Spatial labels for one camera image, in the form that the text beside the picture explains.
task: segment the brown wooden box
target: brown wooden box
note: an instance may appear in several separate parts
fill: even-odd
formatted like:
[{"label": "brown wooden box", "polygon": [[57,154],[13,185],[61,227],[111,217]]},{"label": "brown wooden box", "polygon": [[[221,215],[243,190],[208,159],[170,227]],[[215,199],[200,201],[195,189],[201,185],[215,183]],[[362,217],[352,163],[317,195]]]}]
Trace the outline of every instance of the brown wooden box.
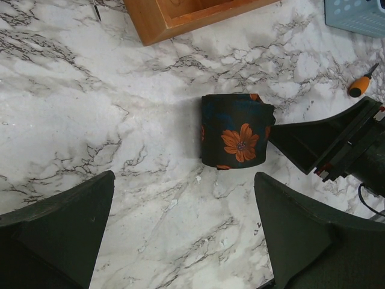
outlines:
[{"label": "brown wooden box", "polygon": [[144,45],[213,24],[279,0],[124,0]]}]

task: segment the light blue plastic basket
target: light blue plastic basket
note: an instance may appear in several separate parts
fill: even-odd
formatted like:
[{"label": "light blue plastic basket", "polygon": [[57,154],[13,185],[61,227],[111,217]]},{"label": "light blue plastic basket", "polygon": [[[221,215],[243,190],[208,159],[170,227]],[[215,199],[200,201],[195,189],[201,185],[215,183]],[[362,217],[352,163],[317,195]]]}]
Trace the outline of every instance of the light blue plastic basket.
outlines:
[{"label": "light blue plastic basket", "polygon": [[326,25],[385,37],[384,0],[325,0]]}]

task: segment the wire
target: wire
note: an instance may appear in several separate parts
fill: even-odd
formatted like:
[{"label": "wire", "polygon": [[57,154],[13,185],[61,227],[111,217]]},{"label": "wire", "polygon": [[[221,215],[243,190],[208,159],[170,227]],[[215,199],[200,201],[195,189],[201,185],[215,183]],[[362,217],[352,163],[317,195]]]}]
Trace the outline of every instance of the wire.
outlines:
[{"label": "wire", "polygon": [[372,207],[370,207],[363,199],[363,196],[362,196],[362,192],[361,192],[361,188],[364,187],[365,188],[365,185],[364,184],[360,184],[359,186],[359,198],[360,198],[360,201],[361,203],[363,203],[365,205],[366,208],[368,208],[369,210],[371,210],[373,213],[376,213],[377,215],[380,215],[380,216],[383,216],[385,217],[384,214],[381,214],[380,212],[376,211],[375,209],[373,209]]}]

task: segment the marble surface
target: marble surface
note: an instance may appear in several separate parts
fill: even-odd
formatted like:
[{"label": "marble surface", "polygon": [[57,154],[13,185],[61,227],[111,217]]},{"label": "marble surface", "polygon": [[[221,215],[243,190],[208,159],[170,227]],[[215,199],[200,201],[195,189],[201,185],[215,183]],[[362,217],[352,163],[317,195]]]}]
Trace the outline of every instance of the marble surface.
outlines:
[{"label": "marble surface", "polygon": [[[120,0],[0,2],[0,213],[104,170],[116,190],[91,289],[256,288],[272,277],[253,192],[262,171],[368,218],[354,178],[322,183],[272,145],[265,164],[199,160],[199,101],[259,93],[278,123],[332,116],[384,42],[329,28],[323,1],[285,0],[143,47]],[[368,95],[384,101],[383,66]],[[378,210],[383,201],[365,195]]]}]

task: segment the dark fabric with orange flower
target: dark fabric with orange flower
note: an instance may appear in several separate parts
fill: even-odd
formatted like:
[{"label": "dark fabric with orange flower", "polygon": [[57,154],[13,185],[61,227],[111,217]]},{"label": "dark fabric with orange flower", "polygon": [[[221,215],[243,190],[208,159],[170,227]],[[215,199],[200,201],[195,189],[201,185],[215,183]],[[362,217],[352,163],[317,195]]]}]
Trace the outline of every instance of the dark fabric with orange flower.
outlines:
[{"label": "dark fabric with orange flower", "polygon": [[218,170],[262,164],[274,106],[257,94],[202,97],[202,162]]}]

